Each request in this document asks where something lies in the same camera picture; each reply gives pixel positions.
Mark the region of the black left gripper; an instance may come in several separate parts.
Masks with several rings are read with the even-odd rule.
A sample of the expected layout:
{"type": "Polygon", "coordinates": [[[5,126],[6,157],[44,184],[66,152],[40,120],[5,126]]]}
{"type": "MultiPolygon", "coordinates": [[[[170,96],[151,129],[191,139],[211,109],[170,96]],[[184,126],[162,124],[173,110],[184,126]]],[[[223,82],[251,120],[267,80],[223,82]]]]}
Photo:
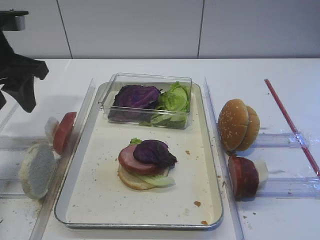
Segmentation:
{"type": "Polygon", "coordinates": [[[25,112],[31,113],[36,106],[34,78],[44,80],[48,73],[44,61],[16,54],[0,33],[1,91],[13,97],[25,112]]]}

